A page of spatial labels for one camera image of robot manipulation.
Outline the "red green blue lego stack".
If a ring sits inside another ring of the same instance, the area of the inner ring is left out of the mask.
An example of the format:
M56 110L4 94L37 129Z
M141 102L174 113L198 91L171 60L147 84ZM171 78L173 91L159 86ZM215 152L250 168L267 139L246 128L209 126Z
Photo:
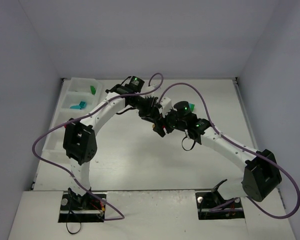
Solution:
M193 112L195 110L195 105L193 103L189 103L189 108Z

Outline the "green curved lego top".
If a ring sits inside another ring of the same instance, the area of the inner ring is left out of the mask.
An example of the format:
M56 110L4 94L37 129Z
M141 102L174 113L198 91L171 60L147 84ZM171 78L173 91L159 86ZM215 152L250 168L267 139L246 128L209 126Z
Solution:
M90 86L90 92L92 95L96 94L96 88L93 85Z

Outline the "small blue lego brick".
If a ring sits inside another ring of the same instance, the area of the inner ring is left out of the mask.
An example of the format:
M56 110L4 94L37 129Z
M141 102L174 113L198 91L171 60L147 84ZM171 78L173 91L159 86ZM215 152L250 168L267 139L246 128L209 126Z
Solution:
M80 109L85 109L86 106L87 106L87 103L86 103L85 101L81 101L81 102L79 103L79 106L80 106Z

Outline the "teal oval lego brick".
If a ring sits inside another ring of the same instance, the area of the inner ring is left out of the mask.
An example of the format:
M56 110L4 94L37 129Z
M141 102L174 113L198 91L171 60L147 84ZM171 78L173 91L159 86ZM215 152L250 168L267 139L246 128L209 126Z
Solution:
M70 109L82 110L83 109L83 105L82 104L72 105L72 106L70 106Z

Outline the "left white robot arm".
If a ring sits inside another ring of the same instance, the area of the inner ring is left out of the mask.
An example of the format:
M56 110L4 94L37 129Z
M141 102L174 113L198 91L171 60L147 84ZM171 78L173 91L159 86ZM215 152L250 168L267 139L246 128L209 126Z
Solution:
M147 111L153 103L153 93L159 85L149 85L142 92L144 81L132 76L127 84L116 84L106 90L105 99L87 117L70 119L65 125L63 148L70 160L71 184L68 192L81 199L91 190L90 161L97 153L97 134L101 128L118 112L130 106Z

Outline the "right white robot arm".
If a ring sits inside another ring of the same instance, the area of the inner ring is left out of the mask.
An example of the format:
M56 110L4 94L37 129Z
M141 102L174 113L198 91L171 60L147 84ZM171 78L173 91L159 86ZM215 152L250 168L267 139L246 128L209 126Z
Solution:
M227 141L208 120L192 113L187 101L172 105L171 100L166 99L155 107L158 116L154 129L161 136L174 130L184 132L186 138L219 153L243 173L242 177L223 179L213 187L212 192L220 201L249 197L262 202L282 181L279 170L273 165L276 159L271 151L258 151L234 140Z

